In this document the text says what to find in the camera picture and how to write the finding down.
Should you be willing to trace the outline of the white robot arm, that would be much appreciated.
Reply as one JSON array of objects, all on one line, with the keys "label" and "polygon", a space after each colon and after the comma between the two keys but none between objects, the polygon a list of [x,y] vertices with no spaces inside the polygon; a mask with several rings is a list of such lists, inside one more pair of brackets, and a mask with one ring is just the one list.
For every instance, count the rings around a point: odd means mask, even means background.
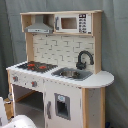
[{"label": "white robot arm", "polygon": [[8,121],[3,98],[0,97],[0,128],[37,128],[33,121],[25,115],[18,115]]}]

